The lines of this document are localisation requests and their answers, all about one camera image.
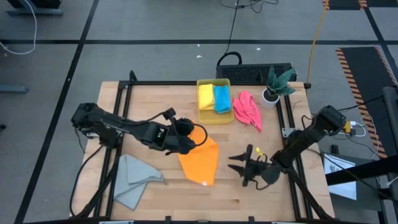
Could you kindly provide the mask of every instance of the floor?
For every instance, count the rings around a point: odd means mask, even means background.
[[[223,2],[234,5],[234,0]],[[321,1],[280,0],[278,5],[265,4],[260,14],[240,9],[233,39],[263,41],[233,44],[230,50],[238,51],[243,63],[290,62],[298,80],[305,81],[322,7]],[[10,8],[0,1],[0,39],[14,51],[29,50],[31,41],[24,40],[33,38],[33,19],[10,17],[4,12]],[[65,11],[62,17],[37,17],[34,52],[11,55],[0,50],[0,83],[23,84],[30,90],[26,95],[0,94],[0,123],[7,125],[0,133],[1,223],[14,222],[42,149],[49,150],[24,221],[66,218],[83,156],[70,124],[77,105],[96,102],[101,82],[126,80],[130,70],[139,80],[215,77],[234,16],[233,9],[215,0],[64,0],[60,8]],[[93,19],[86,24],[90,10]],[[398,40],[398,8],[370,11],[384,40]],[[360,46],[346,40],[376,43],[366,13],[327,11],[318,39],[330,41],[318,44],[314,52],[308,97],[311,111],[316,113],[325,105],[354,105],[335,49]],[[388,49],[398,60],[397,42],[389,43],[394,44]],[[227,58],[223,63],[236,61]],[[358,110],[346,115],[356,121],[360,117]],[[373,146],[368,136],[356,140]],[[372,156],[347,140],[325,138],[319,143],[325,151],[330,144],[338,144],[347,156]],[[376,212],[346,208],[341,198],[333,197],[333,205],[344,221],[378,222]]]

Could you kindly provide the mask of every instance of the cloth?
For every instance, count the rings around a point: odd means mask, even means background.
[[[215,105],[217,113],[227,113],[231,111],[231,98],[229,97],[228,85],[214,86]]]
[[[214,93],[213,84],[200,85],[198,88],[199,95],[199,110],[213,110],[214,109]]]
[[[235,118],[244,124],[252,124],[259,132],[262,130],[261,112],[254,102],[253,95],[242,91],[239,99],[233,98]]]
[[[123,155],[119,159],[113,199],[134,210],[148,182],[164,182],[163,175],[150,165]]]
[[[195,126],[188,136],[195,144],[205,139],[205,132],[201,127]],[[218,165],[218,145],[210,137],[201,146],[192,149],[187,155],[178,155],[185,177],[202,185],[214,185]]]

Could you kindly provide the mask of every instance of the white paper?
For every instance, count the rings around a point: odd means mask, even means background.
[[[329,158],[331,161],[338,164],[344,169],[348,169],[355,166],[355,163],[353,162],[325,154],[325,160],[323,161],[323,168],[325,169],[325,174],[341,170],[340,167],[336,166],[334,163],[330,162],[326,158]],[[342,197],[356,200],[356,182],[349,182],[349,183],[329,186],[329,192],[332,194],[340,195]]]

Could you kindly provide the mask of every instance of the orange and black stripes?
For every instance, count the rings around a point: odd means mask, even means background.
[[[361,10],[363,10],[365,7],[368,6],[368,1],[367,0],[358,0],[359,6],[361,6]]]
[[[392,82],[393,82],[395,85],[398,85],[396,78],[394,77],[394,75],[393,75],[392,72],[390,71],[390,68],[388,67],[387,62],[384,60],[384,57],[383,57],[382,53],[380,52],[379,48],[375,47],[375,49],[376,49],[377,53],[379,54],[380,59],[381,59],[381,61],[382,61],[383,64],[384,64],[384,68],[386,68],[386,71],[387,71],[388,75],[390,76]]]
[[[337,48],[336,49],[336,53],[337,53],[338,60],[340,61],[341,66],[343,67],[344,74],[346,76],[348,85],[351,88],[351,92],[353,93],[355,102],[357,104],[364,103],[364,101],[362,99],[362,96],[361,96],[361,93],[360,93],[360,91],[358,89],[358,86],[356,85],[354,76],[353,76],[353,74],[351,72],[351,69],[349,69],[349,65],[347,63],[347,60],[346,60],[346,57],[344,56],[343,51],[340,48]],[[373,142],[373,145],[374,145],[375,149],[377,149],[377,144],[379,144],[378,145],[378,148],[379,148],[378,155],[379,155],[379,157],[386,158],[387,156],[385,154],[383,145],[382,145],[382,143],[380,141],[380,137],[375,132],[376,127],[372,124],[372,120],[370,119],[370,117],[366,116],[367,114],[369,114],[368,110],[366,109],[366,105],[360,105],[360,106],[358,106],[358,109],[359,109],[359,112],[361,113],[361,115],[363,115],[363,120],[364,120],[365,125],[366,125],[366,127],[368,129],[369,136],[372,139],[372,142]]]
[[[329,0],[322,0],[322,5],[323,5],[323,7],[325,7],[325,5],[326,5],[326,10],[329,10],[329,9],[330,9],[330,7],[329,7]]]

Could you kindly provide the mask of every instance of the yellow container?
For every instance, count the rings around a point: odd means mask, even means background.
[[[234,119],[234,108],[232,106],[232,96],[231,96],[231,84],[227,78],[217,78],[209,80],[198,80],[197,81],[197,93],[199,92],[200,85],[213,84],[215,86],[228,85],[229,89],[229,99],[231,100],[231,111],[227,113],[219,114],[214,110],[199,110],[199,94],[198,94],[198,114],[199,121],[202,124],[226,124],[230,123]]]

